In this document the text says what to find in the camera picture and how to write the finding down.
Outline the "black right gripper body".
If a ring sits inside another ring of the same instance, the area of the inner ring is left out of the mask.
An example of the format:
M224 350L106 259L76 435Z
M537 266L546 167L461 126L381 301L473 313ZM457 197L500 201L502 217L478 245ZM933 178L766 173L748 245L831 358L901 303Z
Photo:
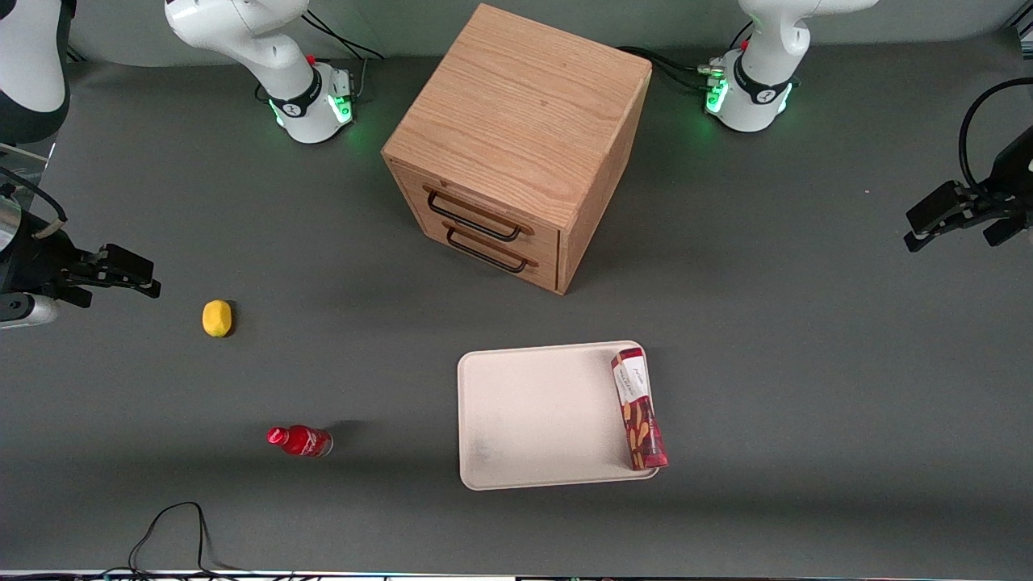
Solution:
M55 295L69 286L67 272L77 267L85 255L65 232L41 240L30 234L19 236L2 251L1 290Z

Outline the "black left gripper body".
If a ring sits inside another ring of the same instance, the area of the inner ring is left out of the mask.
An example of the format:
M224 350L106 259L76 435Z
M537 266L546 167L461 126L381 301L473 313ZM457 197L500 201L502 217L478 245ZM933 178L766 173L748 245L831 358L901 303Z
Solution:
M1008 144L993 159L991 173L981 181L984 192L1022 212L1032 210L1032 127Z

